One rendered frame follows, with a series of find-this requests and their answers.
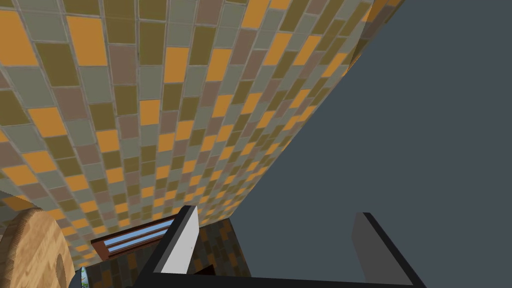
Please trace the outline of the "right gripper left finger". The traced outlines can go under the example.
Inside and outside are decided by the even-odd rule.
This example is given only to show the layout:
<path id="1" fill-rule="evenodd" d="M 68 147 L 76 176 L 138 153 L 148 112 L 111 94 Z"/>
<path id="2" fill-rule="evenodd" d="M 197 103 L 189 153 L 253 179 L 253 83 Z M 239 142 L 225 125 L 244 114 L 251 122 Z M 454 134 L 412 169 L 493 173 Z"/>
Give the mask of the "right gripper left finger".
<path id="1" fill-rule="evenodd" d="M 150 271 L 186 274 L 198 235 L 198 208 L 195 205 L 181 207 L 150 257 Z"/>

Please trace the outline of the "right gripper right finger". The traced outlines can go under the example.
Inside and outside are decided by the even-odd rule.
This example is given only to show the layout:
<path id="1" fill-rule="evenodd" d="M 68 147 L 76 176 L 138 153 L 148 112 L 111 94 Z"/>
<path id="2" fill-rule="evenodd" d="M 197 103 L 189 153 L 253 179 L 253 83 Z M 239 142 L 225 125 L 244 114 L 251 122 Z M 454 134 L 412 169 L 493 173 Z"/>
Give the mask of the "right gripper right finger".
<path id="1" fill-rule="evenodd" d="M 366 283 L 373 286 L 425 285 L 371 213 L 356 213 L 351 241 Z"/>

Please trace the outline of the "brown framed window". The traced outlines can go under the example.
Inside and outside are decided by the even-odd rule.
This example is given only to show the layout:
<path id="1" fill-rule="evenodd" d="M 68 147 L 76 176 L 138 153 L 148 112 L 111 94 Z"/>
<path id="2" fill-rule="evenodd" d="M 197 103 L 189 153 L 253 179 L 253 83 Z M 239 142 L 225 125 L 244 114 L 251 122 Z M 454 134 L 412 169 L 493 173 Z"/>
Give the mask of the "brown framed window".
<path id="1" fill-rule="evenodd" d="M 160 241 L 173 223 L 175 215 L 154 220 L 90 241 L 102 261 L 116 258 Z"/>

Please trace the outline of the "round wooden table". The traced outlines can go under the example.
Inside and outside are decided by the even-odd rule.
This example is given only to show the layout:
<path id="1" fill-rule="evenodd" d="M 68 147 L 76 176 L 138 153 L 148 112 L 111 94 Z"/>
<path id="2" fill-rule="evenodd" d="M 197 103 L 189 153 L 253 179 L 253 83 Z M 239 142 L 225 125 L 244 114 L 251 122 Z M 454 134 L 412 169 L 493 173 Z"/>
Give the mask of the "round wooden table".
<path id="1" fill-rule="evenodd" d="M 41 208 L 21 211 L 0 240 L 0 288 L 69 288 L 75 267 L 55 219 Z"/>

